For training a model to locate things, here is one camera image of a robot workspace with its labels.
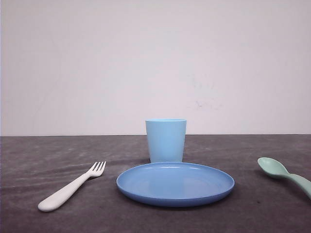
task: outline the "tableware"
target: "tableware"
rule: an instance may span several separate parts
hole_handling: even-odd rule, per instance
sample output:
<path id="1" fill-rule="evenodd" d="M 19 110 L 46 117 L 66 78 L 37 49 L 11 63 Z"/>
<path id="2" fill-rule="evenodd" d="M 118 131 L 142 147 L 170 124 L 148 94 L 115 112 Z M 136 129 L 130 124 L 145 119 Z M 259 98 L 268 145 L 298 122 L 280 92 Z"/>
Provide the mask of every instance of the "tableware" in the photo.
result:
<path id="1" fill-rule="evenodd" d="M 227 196 L 234 180 L 218 169 L 191 163 L 152 163 L 133 167 L 117 178 L 127 197 L 150 205 L 187 207 Z"/>
<path id="2" fill-rule="evenodd" d="M 182 162 L 186 123 L 183 119 L 146 120 L 151 163 Z"/>
<path id="3" fill-rule="evenodd" d="M 306 178 L 289 173 L 282 163 L 272 158 L 261 157 L 258 164 L 272 178 L 287 178 L 295 182 L 311 199 L 311 182 Z"/>
<path id="4" fill-rule="evenodd" d="M 64 204 L 65 201 L 67 201 L 88 178 L 101 176 L 104 172 L 105 165 L 106 161 L 94 163 L 94 165 L 86 173 L 40 202 L 38 209 L 43 212 L 49 212 L 57 209 Z"/>

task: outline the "cup rim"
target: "cup rim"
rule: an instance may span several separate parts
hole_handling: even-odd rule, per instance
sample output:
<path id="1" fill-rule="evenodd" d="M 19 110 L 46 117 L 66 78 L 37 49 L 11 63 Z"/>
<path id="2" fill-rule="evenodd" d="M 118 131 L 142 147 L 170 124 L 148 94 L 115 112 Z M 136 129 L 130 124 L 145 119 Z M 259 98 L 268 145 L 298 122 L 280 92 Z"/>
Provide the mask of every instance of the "cup rim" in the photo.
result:
<path id="1" fill-rule="evenodd" d="M 185 119 L 179 119 L 179 118 L 152 118 L 147 119 L 146 122 L 174 122 L 174 121 L 186 121 Z"/>

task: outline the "spoon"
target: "spoon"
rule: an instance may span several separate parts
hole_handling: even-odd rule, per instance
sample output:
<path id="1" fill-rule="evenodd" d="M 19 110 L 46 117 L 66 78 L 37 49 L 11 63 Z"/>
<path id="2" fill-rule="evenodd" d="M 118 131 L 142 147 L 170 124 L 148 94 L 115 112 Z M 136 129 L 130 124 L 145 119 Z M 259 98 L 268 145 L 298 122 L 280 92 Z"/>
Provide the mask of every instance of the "spoon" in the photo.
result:
<path id="1" fill-rule="evenodd" d="M 302 176 L 291 174 L 282 163 L 275 159 L 262 157 L 257 160 L 262 170 L 272 178 L 287 178 L 295 182 L 311 199 L 311 182 Z"/>

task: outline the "spoon handle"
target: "spoon handle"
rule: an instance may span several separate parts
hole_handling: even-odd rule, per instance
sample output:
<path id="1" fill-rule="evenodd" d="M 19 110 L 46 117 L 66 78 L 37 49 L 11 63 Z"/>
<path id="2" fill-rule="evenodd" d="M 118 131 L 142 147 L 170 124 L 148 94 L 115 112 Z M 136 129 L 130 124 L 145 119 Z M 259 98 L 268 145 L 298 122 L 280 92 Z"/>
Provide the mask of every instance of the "spoon handle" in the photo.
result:
<path id="1" fill-rule="evenodd" d="M 287 178 L 294 181 L 311 199 L 311 182 L 310 181 L 296 174 L 289 174 Z"/>

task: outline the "plastic fork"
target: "plastic fork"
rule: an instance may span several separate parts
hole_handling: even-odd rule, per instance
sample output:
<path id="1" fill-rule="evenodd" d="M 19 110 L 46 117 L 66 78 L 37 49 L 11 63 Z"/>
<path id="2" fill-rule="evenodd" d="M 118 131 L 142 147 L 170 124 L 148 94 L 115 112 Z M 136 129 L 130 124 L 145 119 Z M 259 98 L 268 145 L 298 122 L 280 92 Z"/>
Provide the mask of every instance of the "plastic fork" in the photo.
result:
<path id="1" fill-rule="evenodd" d="M 77 191 L 77 189 L 85 181 L 87 181 L 88 178 L 101 176 L 104 172 L 105 165 L 106 161 L 94 163 L 89 171 L 79 176 L 77 179 L 40 202 L 38 205 L 38 209 L 43 212 L 49 212 L 57 209 L 62 204 L 64 204 L 74 194 L 74 192 Z"/>

